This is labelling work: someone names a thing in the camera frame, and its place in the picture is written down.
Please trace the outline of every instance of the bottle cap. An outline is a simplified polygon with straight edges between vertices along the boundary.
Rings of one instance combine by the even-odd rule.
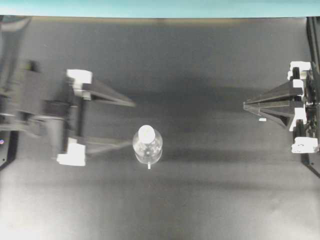
[[[138,131],[139,140],[144,144],[150,144],[155,140],[156,133],[152,126],[143,125]]]

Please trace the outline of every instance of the teal wall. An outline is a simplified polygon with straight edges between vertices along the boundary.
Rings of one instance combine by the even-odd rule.
[[[108,18],[320,16],[320,0],[0,0],[1,15]]]

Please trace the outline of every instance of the black table surface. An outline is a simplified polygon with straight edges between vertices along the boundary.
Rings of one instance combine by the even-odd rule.
[[[33,17],[19,58],[39,63],[48,99],[66,69],[92,71],[136,107],[90,103],[85,134],[132,139],[149,124],[163,155],[151,170],[131,146],[64,166],[47,136],[21,134],[17,159],[0,171],[1,235],[320,239],[320,179],[291,153],[290,132],[243,110],[287,80],[291,61],[310,61],[306,21]]]

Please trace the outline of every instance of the small white piece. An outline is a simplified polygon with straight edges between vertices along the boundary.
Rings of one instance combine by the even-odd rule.
[[[81,69],[67,69],[66,75],[69,78],[74,79],[72,86],[74,94],[76,96],[83,97],[83,84],[92,83],[92,72]]]
[[[308,72],[307,71],[300,71],[300,79],[305,80],[307,78]],[[292,71],[288,71],[287,79],[290,80],[290,78],[293,76]]]
[[[291,126],[289,128],[290,132],[292,132],[294,130],[294,127],[296,127],[297,120],[302,120],[303,124],[307,124],[307,114],[306,114],[305,106],[294,108],[294,118],[293,118]]]
[[[317,151],[318,139],[315,137],[298,136],[291,146],[291,152],[294,154],[312,154]]]
[[[302,95],[300,95],[301,97],[305,96],[305,87],[304,87],[304,81],[302,81],[301,79],[293,79],[293,87],[294,88],[302,88]]]
[[[56,160],[61,165],[85,166],[86,146],[77,143],[76,139],[69,137],[66,154],[58,154]]]
[[[292,61],[290,63],[290,71],[295,67],[298,67],[301,71],[309,71],[311,69],[311,64],[309,61]]]

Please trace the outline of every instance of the plastic bottle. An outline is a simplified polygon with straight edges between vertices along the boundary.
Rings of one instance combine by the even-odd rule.
[[[162,155],[162,137],[150,125],[140,127],[133,137],[132,145],[136,158],[140,163],[148,164],[148,169],[152,164],[158,162]]]

